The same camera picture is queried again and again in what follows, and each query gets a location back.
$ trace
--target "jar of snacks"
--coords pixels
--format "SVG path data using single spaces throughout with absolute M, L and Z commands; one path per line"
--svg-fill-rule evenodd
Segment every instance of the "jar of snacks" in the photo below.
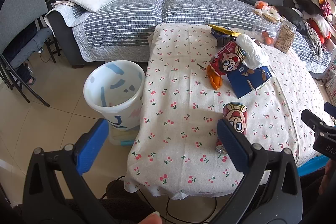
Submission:
M 281 22 L 279 34 L 274 43 L 274 47 L 278 48 L 284 53 L 287 53 L 294 40 L 295 31 L 296 27 L 294 24 L 284 18 Z
M 260 43 L 273 45 L 278 35 L 277 21 L 268 17 L 258 19 L 253 25 L 253 36 Z

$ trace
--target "cherry print tablecloth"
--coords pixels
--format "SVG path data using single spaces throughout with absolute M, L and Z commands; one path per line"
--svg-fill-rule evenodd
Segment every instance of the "cherry print tablecloth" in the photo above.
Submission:
M 214 91 L 206 72 L 216 39 L 205 25 L 160 24 L 151 41 L 140 132 L 128 156 L 125 189 L 146 187 L 153 196 L 173 199 L 232 193 L 242 173 L 230 157 L 215 151 L 216 125 L 223 106 L 247 106 L 247 138 L 265 149 L 293 151 L 297 165 L 316 155 L 313 132 L 302 123 L 305 108 L 332 124 L 323 98 L 305 65 L 292 49 L 288 54 L 263 45 L 275 73 L 266 85 L 237 99 L 227 77 Z

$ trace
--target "blue gripper pad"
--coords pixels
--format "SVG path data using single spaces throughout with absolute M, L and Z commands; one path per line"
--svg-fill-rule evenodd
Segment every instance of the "blue gripper pad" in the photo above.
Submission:
M 249 143 L 241 133 L 236 134 L 240 134 L 243 139 Z M 237 171 L 246 174 L 249 169 L 249 155 L 223 119 L 220 119 L 217 123 L 217 135 L 223 143 Z
M 336 118 L 336 107 L 334 107 L 331 103 L 326 102 L 324 104 L 324 111 Z
M 99 119 L 75 144 L 74 156 L 79 175 L 88 172 L 109 134 L 109 123 Z

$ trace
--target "blue box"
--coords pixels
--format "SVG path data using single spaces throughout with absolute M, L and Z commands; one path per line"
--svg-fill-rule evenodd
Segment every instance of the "blue box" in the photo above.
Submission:
M 215 29 L 211 29 L 210 30 L 210 32 L 211 32 L 211 34 L 214 36 L 214 37 L 216 37 L 216 38 L 219 38 L 219 37 L 230 37 L 230 35 L 228 35 L 228 34 L 224 34 L 224 33 L 222 33 L 222 32 L 219 32 L 219 31 L 216 31 Z
M 237 69 L 227 74 L 227 78 L 237 98 L 241 98 L 252 90 L 264 85 L 271 77 L 271 73 L 265 66 L 252 70 L 242 63 Z

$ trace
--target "screw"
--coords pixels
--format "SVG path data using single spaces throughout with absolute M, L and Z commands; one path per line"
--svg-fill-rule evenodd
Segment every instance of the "screw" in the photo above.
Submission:
M 284 152 L 285 152 L 285 154 L 287 154 L 287 155 L 290 155 L 291 153 L 292 153 L 292 151 L 289 149 L 289 148 L 284 148 L 284 150 L 283 150 Z
M 38 147 L 38 148 L 35 148 L 35 149 L 34 149 L 34 154 L 35 154 L 35 155 L 38 155 L 39 153 L 41 153 L 41 151 L 42 151 L 41 148 L 39 148 L 39 147 Z
M 259 144 L 259 143 L 254 143 L 254 144 L 253 144 L 253 148 L 254 148 L 255 150 L 261 150 L 263 147 L 262 147 L 261 144 Z
M 71 151 L 71 150 L 73 149 L 73 147 L 74 147 L 74 145 L 71 144 L 71 143 L 69 143 L 69 144 L 67 144 L 67 145 L 64 147 L 64 150 L 65 150 L 65 151 Z

